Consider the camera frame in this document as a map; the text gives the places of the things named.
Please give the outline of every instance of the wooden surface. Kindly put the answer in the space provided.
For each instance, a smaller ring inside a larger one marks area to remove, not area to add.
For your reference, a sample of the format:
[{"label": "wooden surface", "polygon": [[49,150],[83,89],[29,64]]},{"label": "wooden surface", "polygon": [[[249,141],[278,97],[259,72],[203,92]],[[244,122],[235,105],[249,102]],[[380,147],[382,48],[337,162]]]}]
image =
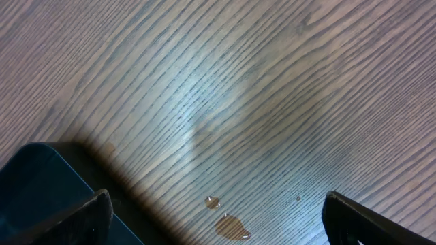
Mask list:
[{"label": "wooden surface", "polygon": [[[328,190],[436,240],[435,17],[430,0],[0,1],[0,165],[82,142],[186,244],[325,244]],[[224,212],[250,240],[215,233]]]}]

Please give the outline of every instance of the water droplet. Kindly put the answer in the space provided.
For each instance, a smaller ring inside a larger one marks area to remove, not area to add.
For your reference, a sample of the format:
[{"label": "water droplet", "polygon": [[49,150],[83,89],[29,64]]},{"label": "water droplet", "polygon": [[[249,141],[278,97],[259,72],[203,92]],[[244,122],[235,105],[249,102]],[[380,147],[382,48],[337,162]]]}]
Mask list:
[{"label": "water droplet", "polygon": [[241,221],[227,213],[215,224],[215,231],[229,240],[248,240],[251,237]]},{"label": "water droplet", "polygon": [[221,202],[219,201],[218,197],[211,197],[208,196],[204,200],[204,203],[206,204],[206,207],[212,210],[216,210],[219,207],[221,207]]}]

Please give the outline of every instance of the water spill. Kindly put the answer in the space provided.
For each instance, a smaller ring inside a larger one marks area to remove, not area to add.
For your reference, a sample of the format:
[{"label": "water spill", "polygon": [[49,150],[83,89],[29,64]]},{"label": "water spill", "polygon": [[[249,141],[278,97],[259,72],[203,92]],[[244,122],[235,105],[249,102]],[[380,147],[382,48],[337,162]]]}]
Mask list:
[{"label": "water spill", "polygon": [[224,214],[224,217],[218,220],[215,231],[230,240],[248,240],[251,237],[241,221],[230,214]]},{"label": "water spill", "polygon": [[211,196],[206,197],[204,203],[206,204],[206,207],[212,210],[216,210],[219,207],[221,207],[221,202],[219,202],[218,197],[211,197]]},{"label": "water spill", "polygon": [[115,149],[114,144],[108,142],[103,146],[103,150],[104,150],[103,151],[104,154],[110,155],[110,154],[114,153],[116,149]]}]

